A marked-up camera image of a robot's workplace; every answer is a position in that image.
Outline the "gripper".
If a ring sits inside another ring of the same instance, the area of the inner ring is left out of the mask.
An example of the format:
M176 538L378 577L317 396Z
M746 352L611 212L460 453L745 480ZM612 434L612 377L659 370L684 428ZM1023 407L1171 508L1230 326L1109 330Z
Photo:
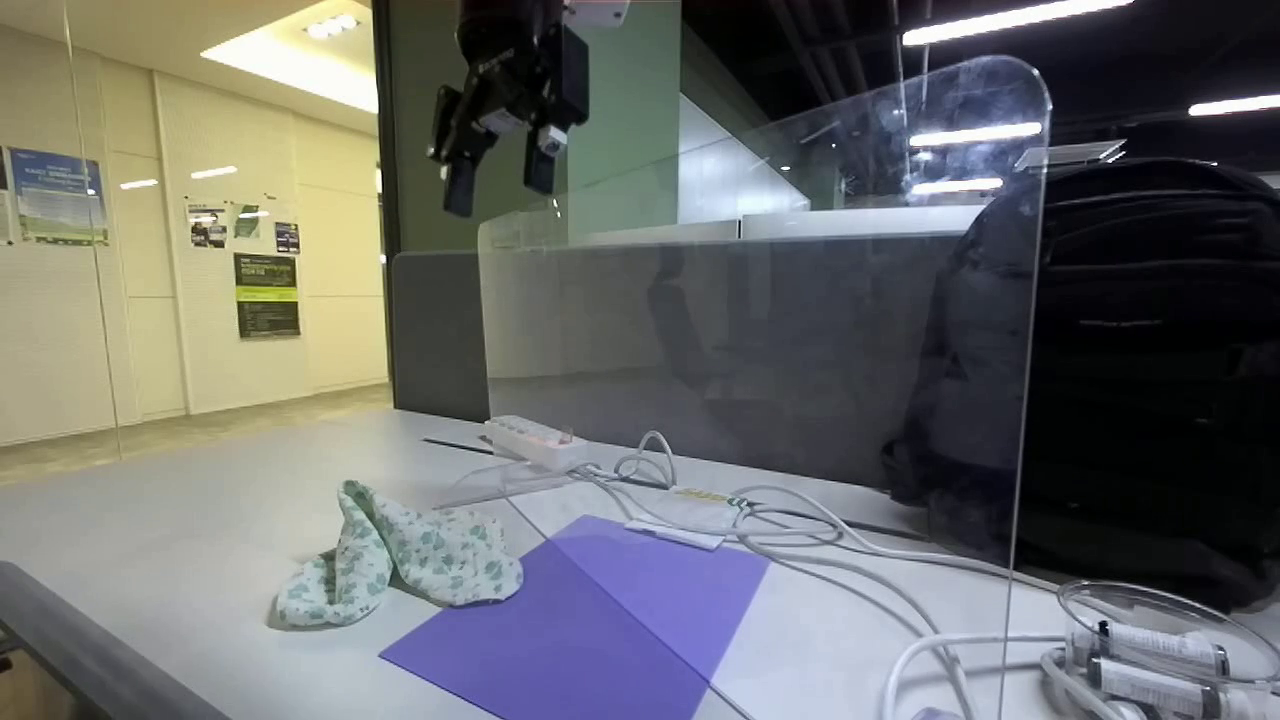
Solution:
M562 18L562 0L460 0L468 72L462 90L438 90L428 150L442 167L444 211L474 214L477 169L500 137L483 118L498 110L526 119L525 187L553 193L568 133L590 117L589 47Z

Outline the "green patterned towel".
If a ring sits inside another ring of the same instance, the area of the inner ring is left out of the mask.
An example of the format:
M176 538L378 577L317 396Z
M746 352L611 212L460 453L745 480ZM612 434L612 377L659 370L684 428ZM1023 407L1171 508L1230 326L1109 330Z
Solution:
M419 511L357 480L344 482L335 498L335 546L303 562L276 593L278 626L349 626L379 609L394 583L442 607L504 602L524 585L524 565L494 518Z

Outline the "recessed ceiling light panel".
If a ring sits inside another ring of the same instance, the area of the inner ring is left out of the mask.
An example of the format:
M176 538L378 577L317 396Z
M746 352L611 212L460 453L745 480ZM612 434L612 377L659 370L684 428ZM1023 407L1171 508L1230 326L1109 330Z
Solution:
M364 0L320 0L200 56L346 108L378 113L372 10Z

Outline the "grey desk partition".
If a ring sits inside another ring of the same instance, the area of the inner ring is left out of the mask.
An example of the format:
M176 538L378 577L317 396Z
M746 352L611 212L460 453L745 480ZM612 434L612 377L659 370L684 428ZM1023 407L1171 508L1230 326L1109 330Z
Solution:
M794 211L564 237L544 213L390 265L396 406L520 415L687 457L884 486L978 455L989 396L941 307L977 206Z

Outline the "black and green poster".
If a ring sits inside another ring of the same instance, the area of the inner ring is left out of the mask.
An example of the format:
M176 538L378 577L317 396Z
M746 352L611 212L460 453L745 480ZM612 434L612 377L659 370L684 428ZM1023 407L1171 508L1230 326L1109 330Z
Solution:
M292 256L233 255L237 328L242 340L300 337L300 287Z

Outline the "white power strip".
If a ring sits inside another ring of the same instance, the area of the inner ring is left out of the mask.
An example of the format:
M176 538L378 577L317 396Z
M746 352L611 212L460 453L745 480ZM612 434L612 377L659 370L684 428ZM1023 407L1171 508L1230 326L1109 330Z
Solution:
M548 471L570 471L589 461L588 442L568 430L516 415L490 418L484 428L495 454Z

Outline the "small photo poster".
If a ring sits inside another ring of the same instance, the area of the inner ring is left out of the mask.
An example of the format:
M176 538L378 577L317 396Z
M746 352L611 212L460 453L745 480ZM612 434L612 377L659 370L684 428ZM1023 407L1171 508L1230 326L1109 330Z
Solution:
M228 210L225 204L188 202L186 205L186 218L189 225L189 243L193 247L227 247Z

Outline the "clear acrylic screen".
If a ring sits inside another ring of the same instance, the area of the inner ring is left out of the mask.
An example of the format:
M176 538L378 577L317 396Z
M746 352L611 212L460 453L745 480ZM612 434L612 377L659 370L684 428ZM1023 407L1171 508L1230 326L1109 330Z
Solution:
M1052 104L979 56L484 222L489 406L1012 557Z

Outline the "white flat packet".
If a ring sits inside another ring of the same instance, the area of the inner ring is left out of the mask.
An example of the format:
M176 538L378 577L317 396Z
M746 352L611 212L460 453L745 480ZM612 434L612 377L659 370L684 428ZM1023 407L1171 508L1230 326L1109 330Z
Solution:
M745 502L704 489L671 488L635 500L626 530L696 550L716 551L733 534Z

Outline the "large blue poster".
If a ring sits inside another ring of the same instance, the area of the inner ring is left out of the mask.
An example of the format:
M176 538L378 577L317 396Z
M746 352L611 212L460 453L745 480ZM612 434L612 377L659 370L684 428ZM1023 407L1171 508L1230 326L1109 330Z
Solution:
M8 149L19 237L28 243L110 245L97 161L32 149Z

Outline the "long ceiling light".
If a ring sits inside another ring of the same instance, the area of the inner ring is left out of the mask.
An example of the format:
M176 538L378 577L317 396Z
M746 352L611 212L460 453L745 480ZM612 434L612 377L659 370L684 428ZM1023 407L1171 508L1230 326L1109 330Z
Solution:
M1249 97L1233 97L1208 102L1197 102L1188 108L1189 117L1224 117L1231 114L1271 111L1280 109L1280 94L1266 94Z
M1065 18L1110 12L1132 5L1135 0L1053 0L1032 6L974 15L957 20L924 26L901 35L904 47L924 47L978 35L1002 32Z

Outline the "purple paper sheet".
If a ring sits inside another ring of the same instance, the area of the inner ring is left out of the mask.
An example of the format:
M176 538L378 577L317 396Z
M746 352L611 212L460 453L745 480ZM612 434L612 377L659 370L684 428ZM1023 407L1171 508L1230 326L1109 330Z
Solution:
M444 609L381 657L499 720L695 720L767 571L590 515L521 564L513 596Z

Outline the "black backpack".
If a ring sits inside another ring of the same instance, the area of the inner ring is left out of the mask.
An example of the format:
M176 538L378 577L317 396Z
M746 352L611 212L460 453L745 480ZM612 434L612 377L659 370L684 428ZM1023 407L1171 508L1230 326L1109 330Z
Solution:
M1280 190L1176 158L1009 183L934 281L881 461L979 559L1280 597Z

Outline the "clear round container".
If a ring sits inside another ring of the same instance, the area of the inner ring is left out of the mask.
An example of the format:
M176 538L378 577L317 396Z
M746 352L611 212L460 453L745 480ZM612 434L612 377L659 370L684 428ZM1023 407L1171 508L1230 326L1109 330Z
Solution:
M1203 633L1228 651L1231 670L1229 676L1204 676L1130 665L1280 696L1280 650L1216 610L1164 591L1120 582L1069 582L1059 588L1057 601L1065 615L1064 644L1042 659L1042 673L1050 698L1073 720L1158 720L1152 714L1143 714L1132 705L1110 701L1092 691L1085 682L1085 661L1089 657L1079 661L1071 656L1068 634L1105 619L1160 632Z

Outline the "white tube with black cap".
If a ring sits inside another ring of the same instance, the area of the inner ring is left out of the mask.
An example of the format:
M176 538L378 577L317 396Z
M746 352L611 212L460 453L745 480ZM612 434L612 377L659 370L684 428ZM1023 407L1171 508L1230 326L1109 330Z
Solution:
M1210 683L1092 656L1085 682L1110 701L1158 720L1280 720L1280 696Z
M1231 670L1228 651L1203 633L1160 632L1106 619L1071 630L1068 648L1079 661L1097 655L1204 676L1229 676Z

